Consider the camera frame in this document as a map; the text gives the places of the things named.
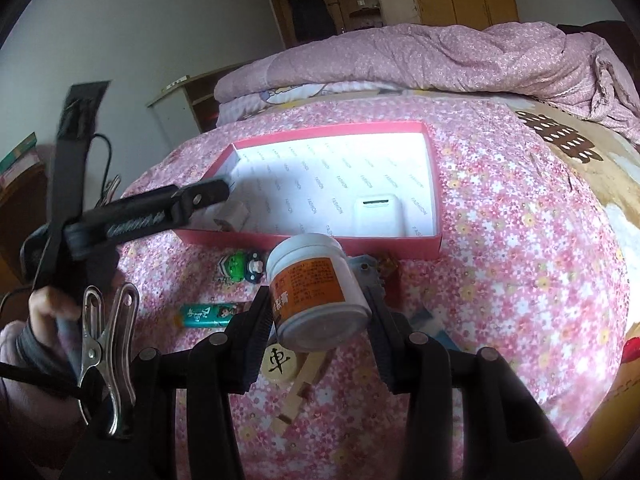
small figurine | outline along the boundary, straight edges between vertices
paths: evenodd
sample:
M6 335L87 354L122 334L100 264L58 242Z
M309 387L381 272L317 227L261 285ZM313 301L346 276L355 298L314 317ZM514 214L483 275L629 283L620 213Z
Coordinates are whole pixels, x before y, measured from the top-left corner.
M218 263L218 269L224 278L233 283L240 283L242 280L260 283L264 275L264 261L257 251L236 251L222 258Z
M378 260L378 273L383 280L386 280L398 270L398 261L390 254L379 254L376 259Z

cartoon print on pillowcase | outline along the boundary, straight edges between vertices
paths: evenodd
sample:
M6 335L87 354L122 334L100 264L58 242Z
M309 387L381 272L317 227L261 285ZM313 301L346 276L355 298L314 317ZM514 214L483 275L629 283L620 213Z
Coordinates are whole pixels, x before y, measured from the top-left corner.
M269 104L279 105L297 99L307 99L316 96L322 92L325 86L326 83L309 83L271 88L260 92L260 99Z
M593 150L595 144L581 136L578 130L565 124L560 124L546 115L535 115L522 110L518 110L516 113L525 126L531 128L546 140L546 142L551 142L560 148L566 156L576 158L583 164L591 162L591 159L603 160L603 158Z

pink quilt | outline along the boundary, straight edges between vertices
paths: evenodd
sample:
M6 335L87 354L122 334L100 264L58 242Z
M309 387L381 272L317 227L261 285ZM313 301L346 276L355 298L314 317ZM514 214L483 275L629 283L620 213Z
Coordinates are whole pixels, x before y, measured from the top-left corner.
M406 119L434 128L444 234L440 260L401 262L402 309L428 308L460 348L499 349L570 442L618 370L628 309L625 263L588 185L506 106L394 96L263 114L185 142L127 194L198 180L234 140L299 126ZM171 232L123 248L120 267L142 297L134 351L177 351L206 336L175 327L183 303L252 298L254 286L213 279L221 254L186 246ZM365 335L337 349L300 416L278 437L269 425L286 393L260 376L248 394L231 397L248 479L396 477L408 399L386 390ZM455 407L460 464L459 398ZM176 425L179 477L187 479L184 395Z
M548 23L484 31L402 24L290 48L223 77L227 103L268 89L338 81L411 89L515 92L602 124L640 146L640 100L626 67L601 37Z

white plastic container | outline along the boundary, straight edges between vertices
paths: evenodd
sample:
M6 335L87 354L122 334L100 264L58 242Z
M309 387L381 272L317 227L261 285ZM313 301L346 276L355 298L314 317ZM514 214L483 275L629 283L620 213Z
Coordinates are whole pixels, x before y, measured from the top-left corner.
M323 234L287 238L267 259L279 343L295 352L337 347L363 330L371 309L340 244Z

pink floral bedsheet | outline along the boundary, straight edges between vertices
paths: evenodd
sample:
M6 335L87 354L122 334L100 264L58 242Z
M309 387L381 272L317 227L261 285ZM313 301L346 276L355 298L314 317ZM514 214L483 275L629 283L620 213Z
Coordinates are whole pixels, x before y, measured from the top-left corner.
M460 348L499 349L571 441L618 370L628 309L625 263L587 184L506 106L395 96L263 114L189 140L127 194L198 180L234 140L302 126L408 119L434 127L444 235L440 260L401 263L402 309L430 309ZM174 325L183 303L252 298L251 285L214 280L221 254L186 246L171 232L123 248L120 267L142 297L134 351L177 351L203 338L206 330ZM269 425L286 393L258 377L248 394L230 400L248 479L395 477L407 398L388 393L365 335L337 349L300 416L277 437ZM459 398L455 408L459 464ZM184 395L177 411L178 470L186 479Z

